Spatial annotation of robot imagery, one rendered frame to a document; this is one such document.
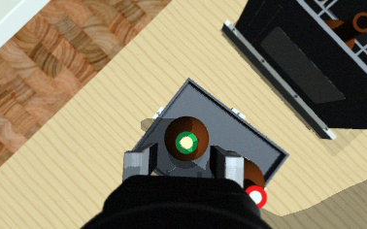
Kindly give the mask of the grey rectangular tray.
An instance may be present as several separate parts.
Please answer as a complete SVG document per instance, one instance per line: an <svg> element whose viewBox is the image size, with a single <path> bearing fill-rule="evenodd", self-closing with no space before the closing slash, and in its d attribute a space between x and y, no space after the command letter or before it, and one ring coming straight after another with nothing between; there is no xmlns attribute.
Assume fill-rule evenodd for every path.
<svg viewBox="0 0 367 229"><path fill-rule="evenodd" d="M181 116L199 119L209 133L206 151L193 161L174 158L164 144L166 128ZM157 166L153 171L159 176L212 178L210 146L219 146L226 151L235 151L256 164L264 176L265 187L289 157L289 153L190 78L132 150L149 143L158 143Z"/></svg>

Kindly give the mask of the grey bottle crate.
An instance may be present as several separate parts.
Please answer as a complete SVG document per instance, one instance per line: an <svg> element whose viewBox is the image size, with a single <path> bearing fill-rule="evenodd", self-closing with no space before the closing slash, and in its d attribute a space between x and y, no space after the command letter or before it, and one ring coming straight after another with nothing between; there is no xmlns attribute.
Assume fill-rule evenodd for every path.
<svg viewBox="0 0 367 229"><path fill-rule="evenodd" d="M331 1L248 0L235 28L328 128L367 129L367 33L350 49L324 22L367 0Z"/></svg>

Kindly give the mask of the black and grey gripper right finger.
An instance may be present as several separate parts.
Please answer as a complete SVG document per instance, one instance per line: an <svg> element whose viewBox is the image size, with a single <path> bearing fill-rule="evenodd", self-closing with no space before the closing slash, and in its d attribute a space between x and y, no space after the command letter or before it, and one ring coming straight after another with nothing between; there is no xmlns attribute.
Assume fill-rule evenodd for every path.
<svg viewBox="0 0 367 229"><path fill-rule="evenodd" d="M216 179L229 179L244 184L244 158L232 155L219 146L210 146L210 170Z"/></svg>

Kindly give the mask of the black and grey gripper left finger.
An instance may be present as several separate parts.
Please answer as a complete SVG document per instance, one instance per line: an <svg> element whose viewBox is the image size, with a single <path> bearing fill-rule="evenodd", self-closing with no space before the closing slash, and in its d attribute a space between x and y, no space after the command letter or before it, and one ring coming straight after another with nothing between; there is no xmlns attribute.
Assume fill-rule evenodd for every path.
<svg viewBox="0 0 367 229"><path fill-rule="evenodd" d="M157 166L158 143L149 143L123 155L122 182L135 175L151 175Z"/></svg>

